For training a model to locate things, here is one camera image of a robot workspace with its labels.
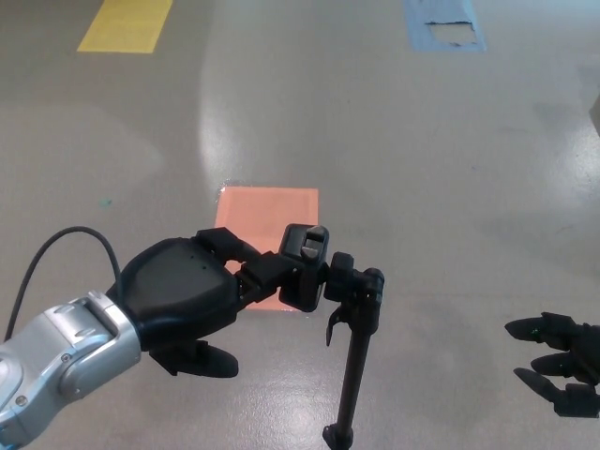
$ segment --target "black cable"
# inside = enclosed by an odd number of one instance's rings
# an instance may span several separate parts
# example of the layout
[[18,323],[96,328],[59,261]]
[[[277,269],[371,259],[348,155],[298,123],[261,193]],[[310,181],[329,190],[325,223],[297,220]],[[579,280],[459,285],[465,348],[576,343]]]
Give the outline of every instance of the black cable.
[[15,323],[17,322],[17,316],[19,315],[19,310],[21,309],[21,304],[23,303],[23,298],[25,297],[25,290],[27,289],[27,285],[31,280],[31,276],[34,275],[34,271],[36,270],[36,266],[41,260],[41,257],[44,256],[46,250],[50,248],[50,246],[56,242],[58,239],[63,237],[64,235],[71,233],[86,233],[94,236],[109,255],[111,260],[112,271],[114,272],[114,284],[116,285],[116,303],[121,304],[123,300],[123,282],[121,281],[121,269],[119,268],[119,262],[116,260],[116,255],[114,254],[114,250],[111,247],[108,239],[104,237],[100,232],[88,227],[69,227],[64,230],[58,232],[50,239],[48,239],[43,246],[37,251],[34,259],[29,263],[29,267],[27,268],[27,272],[25,272],[25,276],[22,279],[21,287],[19,288],[19,293],[17,294],[17,298],[15,299],[15,304],[12,307],[12,312],[10,313],[10,319],[8,320],[7,333],[4,337],[4,341],[6,342],[10,338],[12,338],[12,332],[15,328]]

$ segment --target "orange tape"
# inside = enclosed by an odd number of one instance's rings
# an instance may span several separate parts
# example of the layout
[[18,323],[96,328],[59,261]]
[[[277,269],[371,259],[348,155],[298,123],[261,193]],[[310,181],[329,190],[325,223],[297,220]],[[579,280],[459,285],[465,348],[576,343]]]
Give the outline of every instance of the orange tape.
[[[227,227],[260,252],[279,250],[290,223],[319,223],[319,190],[290,187],[225,187],[218,199],[216,227]],[[231,272],[237,262],[228,262]],[[251,309],[294,310],[274,295]]]

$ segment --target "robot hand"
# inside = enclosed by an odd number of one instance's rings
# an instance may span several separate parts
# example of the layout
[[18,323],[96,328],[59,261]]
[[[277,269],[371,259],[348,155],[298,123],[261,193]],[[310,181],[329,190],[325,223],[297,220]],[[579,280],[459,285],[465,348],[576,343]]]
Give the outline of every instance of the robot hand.
[[[134,258],[106,295],[91,292],[40,314],[0,345],[0,449],[29,444],[62,408],[131,368],[142,352],[173,376],[234,377],[235,358],[197,339],[279,288],[283,303],[311,312],[323,285],[324,297],[340,303],[327,342],[336,323],[352,329],[337,422],[323,437],[331,448],[350,448],[383,274],[358,272],[345,253],[327,265],[328,238],[324,227],[290,225],[279,252],[264,254],[223,228],[167,239]],[[235,274],[225,268],[231,260],[243,263]]]
[[[594,387],[600,382],[600,326],[578,325],[569,316],[544,312],[541,318],[513,321],[505,328],[515,339],[545,342],[563,351],[534,359],[533,370],[515,369],[536,394],[554,404],[556,414],[598,418],[600,397]],[[581,383],[561,390],[544,375],[573,377]]]

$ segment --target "floor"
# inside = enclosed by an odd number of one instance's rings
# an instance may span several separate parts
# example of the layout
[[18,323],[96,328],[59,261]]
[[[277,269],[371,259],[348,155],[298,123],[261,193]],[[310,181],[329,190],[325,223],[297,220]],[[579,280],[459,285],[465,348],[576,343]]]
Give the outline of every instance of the floor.
[[[487,52],[450,53],[413,52],[400,0],[175,0],[154,54],[77,53],[100,4],[0,0],[2,317],[58,229],[101,230],[124,263],[210,227],[223,183],[318,188],[330,248],[387,279],[354,448],[600,441],[512,373],[549,351],[503,329],[600,323],[597,1],[473,0]],[[110,284],[69,238],[20,324]],[[235,380],[146,357],[30,448],[322,449],[350,334],[325,347],[333,308],[243,313],[211,338]]]

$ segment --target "blue tape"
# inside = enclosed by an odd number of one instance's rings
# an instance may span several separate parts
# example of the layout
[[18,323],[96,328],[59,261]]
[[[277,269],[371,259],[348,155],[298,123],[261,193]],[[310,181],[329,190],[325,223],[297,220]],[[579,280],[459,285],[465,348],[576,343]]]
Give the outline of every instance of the blue tape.
[[[487,48],[470,0],[404,0],[404,12],[409,40],[418,52],[484,52]],[[429,27],[451,23],[470,24],[476,42],[441,42]]]

